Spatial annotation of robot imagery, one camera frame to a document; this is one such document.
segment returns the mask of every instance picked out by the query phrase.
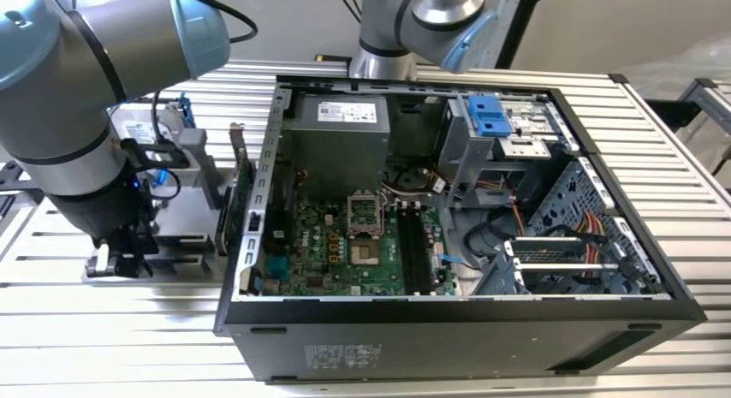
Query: blue plastic latch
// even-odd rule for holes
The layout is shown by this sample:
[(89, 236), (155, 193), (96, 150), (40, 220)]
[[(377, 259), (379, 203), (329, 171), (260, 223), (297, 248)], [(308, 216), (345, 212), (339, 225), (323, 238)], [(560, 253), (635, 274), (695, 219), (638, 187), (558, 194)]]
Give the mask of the blue plastic latch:
[(475, 133), (479, 136), (507, 137), (511, 135), (511, 123), (504, 118), (503, 106), (495, 97), (468, 97), (467, 109), (475, 123)]

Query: aluminum workbench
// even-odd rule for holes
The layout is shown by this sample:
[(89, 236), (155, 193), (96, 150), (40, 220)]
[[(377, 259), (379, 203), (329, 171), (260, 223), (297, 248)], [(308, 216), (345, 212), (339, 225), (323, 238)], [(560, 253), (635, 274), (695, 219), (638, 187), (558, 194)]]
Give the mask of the aluminum workbench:
[[(344, 76), (339, 63), (231, 62), (185, 92), (208, 153), (233, 166), (231, 122), (260, 152), (276, 74)], [(267, 386), (211, 333), (217, 280), (81, 284), (92, 244), (48, 201), (3, 220), (0, 396), (731, 396), (731, 203), (632, 88), (600, 74), (421, 67), (419, 79), (555, 86), (706, 310), (708, 323), (600, 377)]]

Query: orange wire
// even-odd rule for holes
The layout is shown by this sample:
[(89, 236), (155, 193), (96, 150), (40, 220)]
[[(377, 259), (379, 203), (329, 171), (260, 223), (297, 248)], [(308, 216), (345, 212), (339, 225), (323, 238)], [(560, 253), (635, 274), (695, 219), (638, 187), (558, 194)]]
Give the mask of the orange wire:
[(511, 204), (512, 215), (515, 216), (515, 222), (518, 223), (518, 234), (520, 236), (526, 235), (526, 229), (523, 228), (523, 221), (520, 220), (520, 213), (518, 212), (518, 206), (515, 203)]

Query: printed label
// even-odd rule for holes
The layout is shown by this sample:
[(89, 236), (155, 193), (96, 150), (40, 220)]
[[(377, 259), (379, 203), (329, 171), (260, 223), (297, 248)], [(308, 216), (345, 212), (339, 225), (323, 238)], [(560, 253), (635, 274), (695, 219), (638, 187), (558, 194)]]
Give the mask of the printed label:
[(309, 370), (376, 368), (383, 344), (305, 345), (305, 365)]
[(441, 191), (444, 191), (444, 186), (447, 186), (447, 182), (441, 179), (441, 177), (436, 177), (436, 181), (432, 186), (433, 192), (441, 194)]
[(373, 103), (331, 103), (317, 106), (319, 122), (376, 122)]

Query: wire bundle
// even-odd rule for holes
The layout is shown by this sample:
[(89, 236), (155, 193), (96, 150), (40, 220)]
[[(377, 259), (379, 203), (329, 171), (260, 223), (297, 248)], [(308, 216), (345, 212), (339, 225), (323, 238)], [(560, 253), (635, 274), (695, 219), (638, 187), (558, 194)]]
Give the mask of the wire bundle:
[[(584, 211), (584, 218), (576, 228), (580, 233), (588, 233), (592, 235), (604, 236), (604, 225), (599, 218), (590, 212)], [(586, 244), (586, 263), (596, 264), (599, 261), (599, 250), (594, 248), (588, 243)]]

